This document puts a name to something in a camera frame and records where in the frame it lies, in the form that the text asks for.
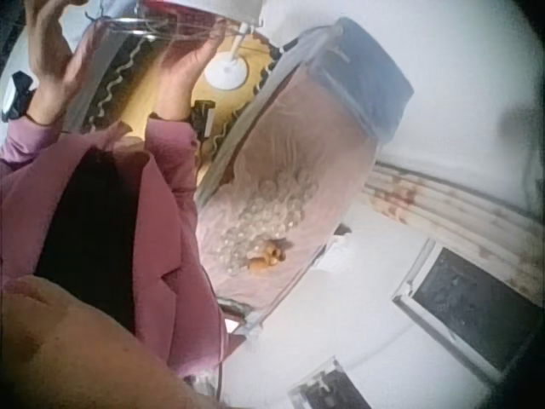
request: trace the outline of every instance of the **finger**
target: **finger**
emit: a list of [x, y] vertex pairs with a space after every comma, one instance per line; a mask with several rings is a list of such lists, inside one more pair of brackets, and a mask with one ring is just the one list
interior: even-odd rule
[[221, 43], [223, 43], [223, 40], [225, 39], [226, 29], [227, 22], [225, 19], [218, 19], [214, 24], [214, 28], [212, 29], [209, 38], [198, 50], [198, 58], [202, 62], [208, 63], [210, 60], [212, 60]]
[[3, 288], [5, 294], [30, 298], [51, 307], [64, 308], [77, 302], [72, 294], [57, 284], [32, 275], [10, 280]]
[[4, 292], [2, 297], [2, 357], [10, 367], [30, 360], [64, 314], [21, 294]]
[[36, 0], [24, 0], [26, 24], [32, 28], [36, 25], [36, 15], [39, 8], [36, 5]]
[[91, 24], [79, 44], [77, 45], [74, 56], [66, 67], [66, 80], [83, 80], [88, 69], [90, 60], [95, 55], [100, 46], [100, 42], [106, 35], [107, 24], [103, 20], [97, 20]]
[[86, 2], [87, 0], [48, 0], [38, 13], [38, 19], [47, 25], [53, 20], [58, 20], [67, 6], [71, 4], [78, 6]]

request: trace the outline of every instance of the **white wall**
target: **white wall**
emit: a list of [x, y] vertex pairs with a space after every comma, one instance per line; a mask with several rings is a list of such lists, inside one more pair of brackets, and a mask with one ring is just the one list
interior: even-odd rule
[[261, 31], [286, 43], [303, 30], [356, 20], [415, 88], [381, 156], [525, 207], [528, 133], [543, 48], [509, 0], [267, 0]]
[[391, 301], [426, 237], [360, 203], [334, 247], [229, 358], [234, 406], [291, 408], [288, 391], [335, 356], [374, 409], [475, 407], [487, 388]]

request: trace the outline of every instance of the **pink sleeve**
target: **pink sleeve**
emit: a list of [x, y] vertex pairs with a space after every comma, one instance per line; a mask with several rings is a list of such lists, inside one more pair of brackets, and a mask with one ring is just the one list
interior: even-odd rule
[[29, 164], [57, 142], [61, 126], [61, 120], [50, 127], [34, 124], [27, 117], [10, 121], [6, 141], [0, 147], [0, 161], [11, 170]]
[[181, 222], [181, 266], [178, 297], [185, 308], [176, 318], [171, 363], [180, 374], [195, 373], [223, 360], [227, 350], [227, 329], [223, 313], [215, 299], [208, 275], [200, 264], [197, 228], [197, 206], [193, 199], [197, 188], [195, 152], [197, 140], [191, 125], [150, 119], [146, 128], [146, 150], [155, 158], [165, 181], [178, 204]]

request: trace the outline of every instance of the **white lamp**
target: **white lamp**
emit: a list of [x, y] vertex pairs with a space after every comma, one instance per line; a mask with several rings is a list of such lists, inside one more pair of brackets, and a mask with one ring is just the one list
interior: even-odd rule
[[219, 53], [204, 70], [206, 80], [214, 88], [230, 91], [240, 88], [246, 82], [248, 64], [238, 55], [238, 51], [249, 31], [250, 26], [242, 23], [232, 43], [231, 51]]

